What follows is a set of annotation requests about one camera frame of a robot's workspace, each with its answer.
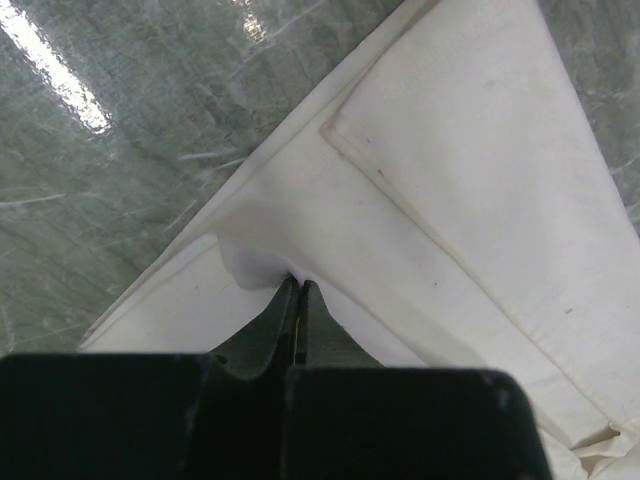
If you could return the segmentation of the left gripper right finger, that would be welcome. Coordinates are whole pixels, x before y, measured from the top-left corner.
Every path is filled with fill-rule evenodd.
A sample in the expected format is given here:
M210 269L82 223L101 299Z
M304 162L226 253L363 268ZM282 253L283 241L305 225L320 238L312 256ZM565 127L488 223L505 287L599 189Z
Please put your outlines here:
M294 334L294 364L310 367L379 368L331 316L319 286L305 281L300 292Z

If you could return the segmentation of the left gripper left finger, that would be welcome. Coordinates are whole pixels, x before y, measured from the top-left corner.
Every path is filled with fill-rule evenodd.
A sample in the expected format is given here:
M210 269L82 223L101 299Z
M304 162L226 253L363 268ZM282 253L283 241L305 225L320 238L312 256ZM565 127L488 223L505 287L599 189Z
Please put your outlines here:
M212 358L233 377L254 380L284 358L291 363L291 343L299 304L299 283L289 276L265 309L212 350Z

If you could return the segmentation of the cream white t-shirt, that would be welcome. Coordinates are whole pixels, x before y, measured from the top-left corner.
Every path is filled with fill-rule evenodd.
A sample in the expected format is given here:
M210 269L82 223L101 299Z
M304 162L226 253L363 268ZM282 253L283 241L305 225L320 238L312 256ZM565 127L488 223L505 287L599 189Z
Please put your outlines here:
M525 390L557 479L639 475L639 239L539 5L407 1L99 317L204 352L286 276L387 366Z

